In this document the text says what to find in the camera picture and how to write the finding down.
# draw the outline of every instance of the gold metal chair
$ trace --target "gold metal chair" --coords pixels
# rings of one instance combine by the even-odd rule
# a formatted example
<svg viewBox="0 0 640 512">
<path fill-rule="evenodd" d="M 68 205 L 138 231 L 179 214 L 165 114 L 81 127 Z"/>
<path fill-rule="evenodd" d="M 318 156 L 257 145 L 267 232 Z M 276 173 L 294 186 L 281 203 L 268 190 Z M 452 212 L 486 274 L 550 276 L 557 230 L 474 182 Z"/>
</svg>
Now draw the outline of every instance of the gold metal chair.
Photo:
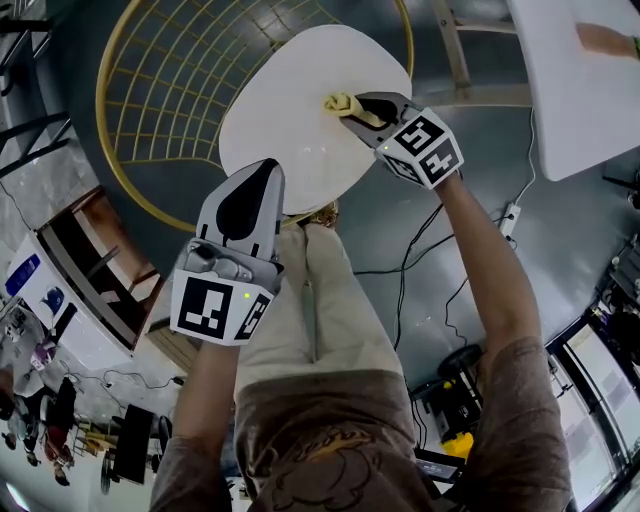
<svg viewBox="0 0 640 512">
<path fill-rule="evenodd" d="M 404 1 L 395 3 L 411 76 L 411 25 Z M 100 142 L 122 187 L 151 215 L 195 231 L 152 204 L 128 166 L 195 160 L 222 169 L 220 127 L 242 88 L 296 34 L 332 23 L 339 21 L 320 0 L 132 0 L 105 49 L 96 91 Z"/>
</svg>

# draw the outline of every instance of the hand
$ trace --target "hand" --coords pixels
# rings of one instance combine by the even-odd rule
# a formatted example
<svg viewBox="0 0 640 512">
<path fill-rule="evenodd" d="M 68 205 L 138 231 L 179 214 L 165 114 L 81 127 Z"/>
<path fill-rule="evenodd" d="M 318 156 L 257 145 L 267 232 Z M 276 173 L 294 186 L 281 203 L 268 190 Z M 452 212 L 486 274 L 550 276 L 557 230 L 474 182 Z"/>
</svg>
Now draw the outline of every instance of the hand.
<svg viewBox="0 0 640 512">
<path fill-rule="evenodd" d="M 638 59 L 638 51 L 633 37 L 591 23 L 578 23 L 576 30 L 582 46 L 587 51 Z"/>
</svg>

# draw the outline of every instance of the rolled cloth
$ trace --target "rolled cloth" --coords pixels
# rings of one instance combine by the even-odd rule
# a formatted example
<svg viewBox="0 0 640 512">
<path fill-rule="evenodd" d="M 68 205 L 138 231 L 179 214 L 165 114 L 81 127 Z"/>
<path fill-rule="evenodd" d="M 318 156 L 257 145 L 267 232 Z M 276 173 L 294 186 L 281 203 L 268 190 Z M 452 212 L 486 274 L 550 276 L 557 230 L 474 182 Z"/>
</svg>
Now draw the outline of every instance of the rolled cloth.
<svg viewBox="0 0 640 512">
<path fill-rule="evenodd" d="M 338 117 L 354 116 L 374 128 L 386 123 L 377 115 L 367 112 L 353 94 L 338 92 L 330 94 L 324 102 L 324 109 Z"/>
</svg>

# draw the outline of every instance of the electrical cord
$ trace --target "electrical cord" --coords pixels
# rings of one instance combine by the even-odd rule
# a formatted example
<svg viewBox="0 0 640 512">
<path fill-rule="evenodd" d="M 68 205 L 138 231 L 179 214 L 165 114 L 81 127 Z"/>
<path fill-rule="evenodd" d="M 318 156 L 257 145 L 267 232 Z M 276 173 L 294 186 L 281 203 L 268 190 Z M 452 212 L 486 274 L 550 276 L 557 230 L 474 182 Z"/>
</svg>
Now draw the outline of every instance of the electrical cord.
<svg viewBox="0 0 640 512">
<path fill-rule="evenodd" d="M 172 382 L 182 386 L 184 384 L 184 379 L 181 377 L 171 377 L 166 384 L 163 384 L 162 386 L 149 386 L 149 384 L 147 383 L 147 381 L 145 380 L 145 378 L 137 372 L 132 372 L 132 373 L 123 373 L 120 372 L 118 370 L 107 370 L 104 372 L 104 374 L 102 375 L 102 378 L 100 377 L 92 377 L 89 375 L 81 375 L 79 373 L 74 373 L 70 370 L 69 366 L 67 365 L 67 363 L 65 363 L 64 361 L 60 361 L 60 364 L 66 369 L 66 373 L 64 375 L 64 377 L 71 375 L 72 377 L 75 377 L 76 379 L 84 379 L 84 380 L 97 380 L 98 382 L 100 382 L 100 387 L 102 389 L 104 389 L 105 393 L 107 393 L 107 395 L 109 395 L 109 397 L 111 397 L 111 399 L 118 404 L 118 407 L 120 407 L 120 409 L 125 410 L 126 407 L 124 407 L 120 401 L 113 396 L 110 392 L 109 392 L 109 388 L 113 385 L 111 382 L 107 382 L 107 374 L 110 372 L 113 373 L 117 373 L 119 375 L 123 375 L 123 376 L 133 376 L 133 375 L 137 375 L 138 377 L 140 377 L 140 380 L 142 380 L 144 386 L 148 389 L 148 390 L 154 390 L 154 389 L 163 389 L 166 388 L 169 384 L 171 384 Z"/>
<path fill-rule="evenodd" d="M 2 191 L 5 193 L 5 195 L 13 201 L 13 205 L 16 207 L 16 210 L 18 210 L 18 215 L 20 215 L 22 222 L 24 223 L 25 226 L 27 226 L 27 229 L 31 231 L 31 226 L 29 226 L 29 223 L 25 220 L 24 215 L 22 215 L 22 210 L 20 210 L 20 207 L 18 206 L 16 198 L 13 197 L 9 193 L 9 191 L 5 188 L 4 183 L 2 183 L 2 180 L 0 180 L 0 187 L 2 187 Z"/>
<path fill-rule="evenodd" d="M 149 390 L 153 390 L 153 389 L 163 389 L 166 388 L 169 384 L 171 384 L 172 382 L 178 384 L 178 385 L 182 385 L 184 384 L 184 380 L 181 379 L 180 377 L 171 377 L 166 384 L 163 384 L 162 386 L 149 386 L 149 384 L 147 384 L 147 381 L 144 380 L 144 377 L 139 374 L 138 372 L 132 372 L 132 373 L 122 373 L 118 370 L 107 370 L 106 372 L 104 372 L 104 374 L 102 375 L 102 381 L 105 383 L 105 385 L 107 387 L 111 387 L 111 383 L 107 382 L 107 374 L 108 373 L 117 373 L 118 375 L 122 375 L 125 377 L 129 377 L 129 376 L 133 376 L 133 375 L 137 375 L 138 377 L 140 377 L 140 380 L 143 382 L 143 384 L 145 385 L 145 387 Z"/>
<path fill-rule="evenodd" d="M 533 152 L 533 144 L 536 141 L 536 131 L 535 131 L 535 128 L 533 126 L 534 112 L 535 112 L 535 109 L 532 108 L 531 109 L 531 113 L 529 114 L 529 126 L 531 128 L 531 142 L 529 143 L 529 151 L 527 152 L 527 156 L 528 156 L 528 159 L 529 159 L 529 166 L 531 167 L 532 177 L 529 180 L 529 182 L 524 186 L 524 188 L 520 191 L 520 193 L 518 194 L 518 197 L 516 197 L 516 200 L 513 202 L 513 204 L 516 205 L 516 206 L 518 206 L 518 203 L 520 202 L 520 199 L 522 199 L 522 196 L 524 195 L 524 193 L 536 181 L 536 168 L 533 165 L 533 159 L 531 158 L 531 154 Z"/>
<path fill-rule="evenodd" d="M 460 285 L 460 287 L 456 290 L 456 292 L 451 296 L 451 298 L 447 301 L 447 303 L 444 305 L 444 325 L 446 325 L 447 327 L 449 327 L 449 329 L 453 329 L 454 332 L 456 333 L 456 336 L 458 338 L 460 338 L 462 341 L 464 341 L 464 345 L 462 345 L 462 347 L 466 347 L 469 344 L 469 340 L 465 337 L 462 336 L 459 332 L 458 332 L 458 328 L 449 323 L 449 304 L 451 304 L 451 302 L 453 301 L 453 299 L 455 299 L 458 294 L 462 291 L 462 289 L 464 288 L 464 285 L 466 285 L 469 282 L 469 278 L 465 277 L 464 281 L 462 281 L 462 284 Z"/>
<path fill-rule="evenodd" d="M 495 219 L 492 220 L 492 222 L 500 222 L 504 219 L 506 219 L 507 217 L 500 217 L 499 219 Z M 420 263 L 420 260 L 422 260 L 422 258 L 424 258 L 427 254 L 429 254 L 432 250 L 437 249 L 438 247 L 440 247 L 442 244 L 444 244 L 445 242 L 448 242 L 449 240 L 451 240 L 452 238 L 454 238 L 455 235 L 451 234 L 445 238 L 443 238 L 442 240 L 440 240 L 439 242 L 436 242 L 433 245 L 430 245 L 429 247 L 427 247 L 426 249 L 423 249 L 418 257 L 408 266 L 406 266 L 404 268 L 405 271 L 407 270 L 411 270 L 413 267 L 415 267 L 418 263 Z M 361 270 L 359 272 L 354 272 L 354 275 L 356 276 L 368 276 L 368 275 L 372 275 L 372 276 L 382 276 L 382 275 L 388 275 L 388 274 L 397 274 L 399 272 L 402 272 L 402 267 L 397 267 L 394 268 L 392 270 Z"/>
<path fill-rule="evenodd" d="M 397 332 L 396 332 L 396 339 L 395 339 L 395 341 L 393 343 L 393 349 L 394 350 L 398 350 L 398 345 L 400 345 L 400 338 L 402 336 L 401 314 L 402 314 L 402 304 L 404 303 L 404 294 L 405 294 L 405 290 L 406 290 L 406 283 L 405 283 L 405 271 L 406 271 L 406 268 L 405 268 L 405 266 L 407 264 L 407 260 L 409 259 L 409 255 L 411 254 L 411 249 L 413 249 L 413 246 L 418 242 L 418 240 L 420 240 L 420 237 L 422 237 L 422 235 L 429 228 L 429 226 L 431 226 L 431 224 L 433 224 L 433 221 L 436 219 L 438 214 L 442 211 L 442 208 L 444 208 L 444 206 L 442 204 L 440 204 L 431 213 L 431 215 L 429 215 L 429 217 L 424 222 L 424 224 L 422 224 L 422 226 L 420 226 L 420 229 L 418 230 L 416 235 L 413 237 L 413 239 L 409 243 L 409 246 L 407 247 L 407 251 L 405 252 L 404 258 L 402 260 L 402 265 L 400 265 L 400 291 L 398 293 L 398 303 L 397 303 L 397 307 L 396 307 Z"/>
<path fill-rule="evenodd" d="M 79 373 L 72 372 L 70 370 L 69 366 L 67 365 L 67 363 L 65 363 L 64 361 L 60 361 L 60 364 L 66 368 L 66 373 L 64 374 L 63 379 L 65 377 L 71 375 L 72 377 L 75 377 L 78 380 L 80 380 L 80 379 L 97 380 L 98 382 L 100 382 L 100 387 L 102 389 L 104 389 L 104 391 L 105 391 L 105 393 L 107 395 L 109 395 L 109 398 L 111 398 L 111 400 L 113 400 L 116 404 L 118 404 L 118 407 L 120 408 L 120 411 L 126 410 L 126 407 L 124 405 L 122 405 L 120 403 L 120 401 L 115 396 L 113 396 L 111 393 L 109 393 L 109 390 L 107 389 L 107 386 L 105 385 L 105 382 L 100 377 L 91 377 L 91 376 L 88 376 L 88 375 L 80 375 Z"/>
<path fill-rule="evenodd" d="M 418 439 L 416 439 L 416 448 L 424 448 L 425 444 L 427 443 L 427 424 L 422 419 L 422 416 L 420 416 L 420 410 L 418 409 L 418 400 L 416 399 L 416 396 L 413 394 L 411 389 L 409 389 L 409 384 L 407 383 L 406 379 L 404 381 L 404 384 L 407 387 L 407 393 L 409 394 L 409 400 L 411 401 L 411 416 L 413 417 L 413 422 L 418 426 Z"/>
</svg>

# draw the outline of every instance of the human arm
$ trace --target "human arm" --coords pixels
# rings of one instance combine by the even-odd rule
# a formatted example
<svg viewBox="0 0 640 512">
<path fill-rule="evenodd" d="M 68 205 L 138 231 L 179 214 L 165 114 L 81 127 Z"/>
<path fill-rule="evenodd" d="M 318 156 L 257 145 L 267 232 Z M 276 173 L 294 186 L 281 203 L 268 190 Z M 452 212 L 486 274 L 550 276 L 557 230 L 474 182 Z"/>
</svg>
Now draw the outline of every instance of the human arm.
<svg viewBox="0 0 640 512">
<path fill-rule="evenodd" d="M 458 174 L 436 192 L 451 221 L 487 333 L 486 368 L 507 345 L 540 337 L 540 317 L 531 283 L 513 249 Z"/>
<path fill-rule="evenodd" d="M 632 36 L 621 34 L 616 30 L 602 25 L 578 23 L 578 36 L 585 50 L 604 53 L 616 57 L 630 57 L 639 60 L 636 40 Z"/>
<path fill-rule="evenodd" d="M 480 424 L 450 497 L 471 510 L 560 512 L 571 498 L 568 455 L 533 289 L 460 177 L 452 175 L 437 192 L 487 332 Z"/>
<path fill-rule="evenodd" d="M 231 510 L 220 473 L 239 347 L 203 343 L 178 399 L 173 437 L 151 496 L 151 510 Z"/>
</svg>

